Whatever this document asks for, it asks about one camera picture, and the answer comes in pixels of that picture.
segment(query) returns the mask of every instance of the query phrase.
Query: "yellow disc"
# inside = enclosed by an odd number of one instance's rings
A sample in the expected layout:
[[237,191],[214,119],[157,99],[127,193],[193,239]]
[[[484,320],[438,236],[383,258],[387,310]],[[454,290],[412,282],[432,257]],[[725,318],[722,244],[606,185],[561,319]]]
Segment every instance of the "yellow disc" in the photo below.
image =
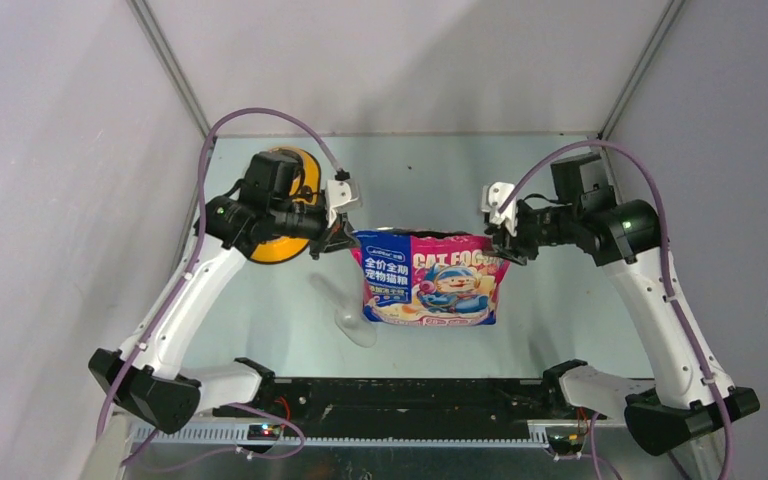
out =
[[[302,193],[302,189],[312,192],[312,196],[298,198],[294,201],[307,203],[313,205],[316,203],[319,197],[319,182],[322,172],[319,167],[319,162],[310,153],[296,147],[277,147],[270,150],[270,152],[281,153],[290,158],[300,159],[302,162],[302,169],[304,170],[304,178],[301,175],[293,180],[293,185],[290,188],[290,195],[296,195]],[[281,237],[275,240],[262,243],[254,249],[249,260],[255,263],[275,264],[286,262],[294,258],[296,255],[302,253],[310,240],[304,238],[290,238]]]

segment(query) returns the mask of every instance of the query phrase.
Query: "light blue table surface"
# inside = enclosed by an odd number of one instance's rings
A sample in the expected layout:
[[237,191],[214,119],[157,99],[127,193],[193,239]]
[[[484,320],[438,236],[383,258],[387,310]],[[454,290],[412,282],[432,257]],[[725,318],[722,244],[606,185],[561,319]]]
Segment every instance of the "light blue table surface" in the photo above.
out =
[[[482,185],[516,183],[552,150],[583,137],[560,135],[371,136],[326,141],[360,182],[358,229],[405,227],[481,233]],[[208,199],[227,191],[253,154],[281,145],[325,156],[307,138],[220,139],[207,178]],[[554,197],[547,169],[526,193]],[[499,293],[498,323],[461,328],[375,324],[377,343],[362,348],[334,323],[334,307],[309,282],[327,276],[361,302],[362,275],[349,252],[306,253],[275,266],[247,263],[227,285],[193,339],[188,367],[249,357],[281,376],[539,377],[579,358],[603,371],[651,377],[628,312],[590,257],[574,246],[541,250],[512,266]]]

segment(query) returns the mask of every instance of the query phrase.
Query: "cartoon character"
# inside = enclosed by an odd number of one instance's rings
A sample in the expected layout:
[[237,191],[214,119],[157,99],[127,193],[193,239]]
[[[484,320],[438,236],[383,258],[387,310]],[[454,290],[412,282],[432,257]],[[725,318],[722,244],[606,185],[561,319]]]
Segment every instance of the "cartoon character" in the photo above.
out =
[[478,313],[488,297],[477,292],[478,277],[461,265],[434,265],[419,284],[417,297],[431,313]]

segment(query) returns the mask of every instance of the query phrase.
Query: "white bracket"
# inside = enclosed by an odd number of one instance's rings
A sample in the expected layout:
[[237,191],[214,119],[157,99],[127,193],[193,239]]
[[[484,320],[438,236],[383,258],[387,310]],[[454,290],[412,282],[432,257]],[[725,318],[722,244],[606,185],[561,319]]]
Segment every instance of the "white bracket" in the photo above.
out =
[[493,225],[504,225],[513,236],[516,236],[516,202],[513,201],[500,212],[499,205],[514,191],[514,184],[496,182],[485,185],[481,189],[481,211],[489,214],[488,221]]
[[567,403],[585,407],[608,418],[624,419],[625,397],[651,389],[652,380],[631,380],[600,372],[590,365],[576,367],[561,378],[561,391]]
[[201,397],[196,412],[234,402],[249,403],[257,394],[261,380],[255,369],[239,362],[194,370],[182,368],[181,375],[201,383]]
[[357,183],[352,179],[328,180],[325,183],[325,205],[328,207],[329,227],[337,221],[337,215],[362,207]]

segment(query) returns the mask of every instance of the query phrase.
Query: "black base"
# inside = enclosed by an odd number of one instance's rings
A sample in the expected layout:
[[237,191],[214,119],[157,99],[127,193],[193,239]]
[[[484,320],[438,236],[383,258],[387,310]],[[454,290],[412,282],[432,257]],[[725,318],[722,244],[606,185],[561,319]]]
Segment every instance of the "black base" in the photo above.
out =
[[[105,393],[125,363],[120,352],[99,348],[90,358],[89,368]],[[198,408],[199,382],[178,376],[175,380],[154,378],[150,369],[128,369],[114,401],[116,405],[172,434],[184,428]]]
[[[646,453],[663,455],[679,445],[715,432],[723,427],[716,403],[692,410],[661,405],[655,390],[630,395],[625,408],[625,422],[631,436]],[[725,399],[731,421],[755,413],[761,408],[751,388],[735,387]]]
[[[257,368],[249,361],[239,359]],[[250,404],[292,421],[310,437],[402,440],[528,439],[527,420],[575,418],[549,408],[534,379],[384,379],[264,377]],[[217,417],[251,414],[232,407]],[[287,436],[294,434],[284,430]]]

